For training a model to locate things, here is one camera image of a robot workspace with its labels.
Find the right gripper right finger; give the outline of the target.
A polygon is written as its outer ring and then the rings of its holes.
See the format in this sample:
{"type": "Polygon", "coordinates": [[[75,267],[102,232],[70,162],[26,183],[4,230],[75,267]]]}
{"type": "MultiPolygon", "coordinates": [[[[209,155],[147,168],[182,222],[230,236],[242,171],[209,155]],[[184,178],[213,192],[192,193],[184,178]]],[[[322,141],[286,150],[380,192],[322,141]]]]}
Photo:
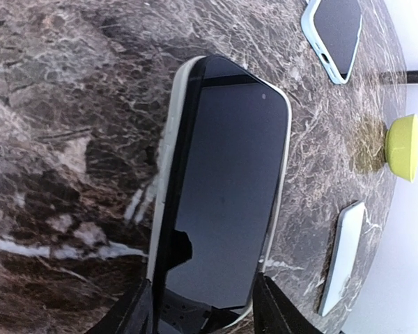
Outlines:
{"type": "Polygon", "coordinates": [[[292,304],[275,282],[263,273],[253,288],[255,334],[321,334],[292,304]]]}

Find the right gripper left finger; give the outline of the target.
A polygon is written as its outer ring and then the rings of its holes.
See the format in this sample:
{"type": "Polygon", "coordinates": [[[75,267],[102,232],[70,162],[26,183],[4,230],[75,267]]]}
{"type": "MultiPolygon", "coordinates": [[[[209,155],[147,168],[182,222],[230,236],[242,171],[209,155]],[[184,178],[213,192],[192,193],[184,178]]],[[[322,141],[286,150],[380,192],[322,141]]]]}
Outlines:
{"type": "Polygon", "coordinates": [[[139,280],[115,302],[86,334],[151,334],[153,291],[147,279],[139,280]]]}

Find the light blue phone case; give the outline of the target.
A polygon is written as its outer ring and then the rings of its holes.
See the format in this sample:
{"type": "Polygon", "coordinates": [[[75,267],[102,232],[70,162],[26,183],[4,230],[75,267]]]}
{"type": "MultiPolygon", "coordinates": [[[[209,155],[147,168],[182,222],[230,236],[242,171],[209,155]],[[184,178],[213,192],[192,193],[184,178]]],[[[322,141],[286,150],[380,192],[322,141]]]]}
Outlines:
{"type": "Polygon", "coordinates": [[[300,24],[332,83],[348,83],[362,32],[359,1],[308,1],[300,24]]]}

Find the purple phone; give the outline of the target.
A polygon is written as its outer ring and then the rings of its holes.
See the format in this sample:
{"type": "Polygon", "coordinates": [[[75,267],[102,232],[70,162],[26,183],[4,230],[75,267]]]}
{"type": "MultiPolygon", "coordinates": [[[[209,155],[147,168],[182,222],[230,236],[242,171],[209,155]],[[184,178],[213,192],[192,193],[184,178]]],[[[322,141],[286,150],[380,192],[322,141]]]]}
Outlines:
{"type": "Polygon", "coordinates": [[[355,0],[322,0],[313,17],[325,46],[322,59],[333,65],[340,79],[347,81],[353,68],[362,24],[362,12],[355,0]]]}

